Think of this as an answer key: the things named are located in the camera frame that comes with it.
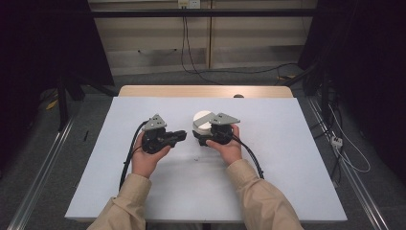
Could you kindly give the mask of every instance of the beige sleeve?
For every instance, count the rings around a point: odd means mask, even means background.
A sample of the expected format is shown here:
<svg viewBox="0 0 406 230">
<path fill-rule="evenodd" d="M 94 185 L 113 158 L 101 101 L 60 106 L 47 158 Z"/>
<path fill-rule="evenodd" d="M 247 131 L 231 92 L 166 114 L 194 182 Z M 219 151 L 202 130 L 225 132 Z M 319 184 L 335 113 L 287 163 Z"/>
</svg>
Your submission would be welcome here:
<svg viewBox="0 0 406 230">
<path fill-rule="evenodd" d="M 303 229 L 283 193 L 259 179 L 248 161 L 237 160 L 227 168 L 227 173 L 237 190 L 248 230 Z"/>
<path fill-rule="evenodd" d="M 151 182 L 137 174 L 129 174 L 116 198 L 112 197 L 88 229 L 145 230 L 144 203 Z"/>
</svg>

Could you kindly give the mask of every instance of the person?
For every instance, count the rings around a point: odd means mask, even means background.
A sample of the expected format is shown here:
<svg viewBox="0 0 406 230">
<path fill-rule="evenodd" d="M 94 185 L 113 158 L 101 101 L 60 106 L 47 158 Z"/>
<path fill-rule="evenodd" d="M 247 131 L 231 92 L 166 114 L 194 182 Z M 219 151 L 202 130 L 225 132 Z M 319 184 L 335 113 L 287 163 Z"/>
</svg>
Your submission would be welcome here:
<svg viewBox="0 0 406 230">
<path fill-rule="evenodd" d="M 239 137 L 239 127 L 232 125 Z M 140 133 L 134 148 L 141 146 L 144 133 Z M 232 140 L 227 145 L 214 141 L 206 144 L 217 150 L 227 164 L 227 174 L 236 188 L 245 226 L 248 230 L 303 229 L 290 202 L 275 186 L 260 179 L 254 168 L 242 158 L 241 145 Z M 158 161 L 170 147 L 155 154 L 137 149 L 132 157 L 131 173 L 125 179 L 117 197 L 112 197 L 88 229 L 146 229 L 144 205 L 151 187 L 149 177 Z"/>
</svg>

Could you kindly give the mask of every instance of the white table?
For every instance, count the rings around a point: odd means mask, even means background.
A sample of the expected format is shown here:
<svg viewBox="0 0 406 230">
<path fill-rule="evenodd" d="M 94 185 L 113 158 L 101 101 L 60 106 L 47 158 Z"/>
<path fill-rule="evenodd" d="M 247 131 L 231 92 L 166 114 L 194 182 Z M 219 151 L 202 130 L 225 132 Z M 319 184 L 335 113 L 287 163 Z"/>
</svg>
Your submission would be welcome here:
<svg viewBox="0 0 406 230">
<path fill-rule="evenodd" d="M 224 112 L 241 120 L 241 140 L 258 158 L 265 179 L 283 191 L 301 221 L 347 219 L 296 99 L 173 96 L 114 99 L 65 217 L 88 221 L 99 215 L 118 192 L 135 129 L 159 113 L 168 124 L 167 131 L 184 129 L 188 136 L 153 173 L 146 219 L 241 222 L 237 195 L 221 157 L 213 149 L 200 147 L 192 135 L 192 117 L 200 110 Z M 252 163 L 245 150 L 243 157 Z"/>
</svg>

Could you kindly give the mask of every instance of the black curtain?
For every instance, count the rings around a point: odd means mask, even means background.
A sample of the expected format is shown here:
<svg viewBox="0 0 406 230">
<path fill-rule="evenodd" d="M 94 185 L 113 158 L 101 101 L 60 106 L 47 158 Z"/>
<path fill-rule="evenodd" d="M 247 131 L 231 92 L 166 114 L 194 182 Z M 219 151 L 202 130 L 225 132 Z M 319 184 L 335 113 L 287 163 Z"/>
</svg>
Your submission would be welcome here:
<svg viewBox="0 0 406 230">
<path fill-rule="evenodd" d="M 15 0 L 0 3 L 1 148 L 3 167 L 34 120 L 40 93 L 75 71 L 114 84 L 93 18 L 37 11 L 90 11 L 86 0 Z"/>
<path fill-rule="evenodd" d="M 327 64 L 331 79 L 381 159 L 406 184 L 406 20 L 402 2 L 360 0 Z M 330 21 L 311 26 L 301 57 L 306 68 L 333 28 Z"/>
</svg>

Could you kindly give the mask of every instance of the metal rail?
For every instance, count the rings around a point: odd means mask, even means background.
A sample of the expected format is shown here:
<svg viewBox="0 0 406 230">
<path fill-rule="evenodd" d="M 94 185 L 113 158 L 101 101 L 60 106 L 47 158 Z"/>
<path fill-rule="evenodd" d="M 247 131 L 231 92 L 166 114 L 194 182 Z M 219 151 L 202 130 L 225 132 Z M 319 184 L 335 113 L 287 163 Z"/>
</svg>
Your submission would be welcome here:
<svg viewBox="0 0 406 230">
<path fill-rule="evenodd" d="M 341 10 L 317 9 L 196 9 L 196 10 L 94 10 L 94 11 L 64 11 L 40 10 L 35 14 L 55 17 L 311 17 L 343 15 Z"/>
<path fill-rule="evenodd" d="M 33 212 L 33 209 L 57 160 L 57 157 L 62 150 L 63 144 L 65 143 L 65 140 L 69 135 L 72 124 L 79 113 L 79 105 L 75 105 L 77 106 L 74 106 L 73 114 L 68 120 L 65 128 L 57 133 L 56 139 L 51 146 L 51 149 L 48 151 L 47 157 L 42 163 L 42 166 L 38 174 L 36 175 L 36 178 L 29 191 L 24 196 L 23 201 L 14 214 L 14 217 L 12 218 L 9 227 L 7 228 L 8 230 L 23 230 L 26 227 L 30 215 Z"/>
<path fill-rule="evenodd" d="M 313 102 L 310 98 L 308 99 L 308 103 L 310 104 L 311 109 L 313 110 L 314 116 L 316 117 L 317 121 L 320 123 L 320 126 L 323 131 L 327 130 L 327 126 L 323 121 L 323 117 L 320 114 L 321 112 L 321 107 L 317 102 Z M 327 141 L 329 142 L 330 140 L 330 135 L 326 134 Z M 334 149 L 334 154 L 336 157 L 338 157 L 338 150 L 336 148 Z M 347 157 L 346 153 L 343 152 L 343 156 L 347 158 L 347 160 L 350 162 L 349 158 Z M 389 230 L 389 226 L 386 223 L 385 219 L 383 218 L 381 212 L 379 211 L 378 206 L 376 205 L 376 202 L 373 200 L 370 192 L 368 192 L 367 188 L 365 187 L 364 183 L 362 182 L 361 178 L 359 177 L 357 171 L 353 169 L 351 166 L 349 166 L 346 162 L 343 160 L 340 160 L 340 166 L 344 170 L 351 187 L 355 191 L 355 194 L 358 197 L 358 200 L 360 201 L 362 207 L 364 208 L 365 213 L 367 214 L 368 218 L 370 219 L 370 222 L 373 226 L 373 229 L 375 230 Z"/>
</svg>

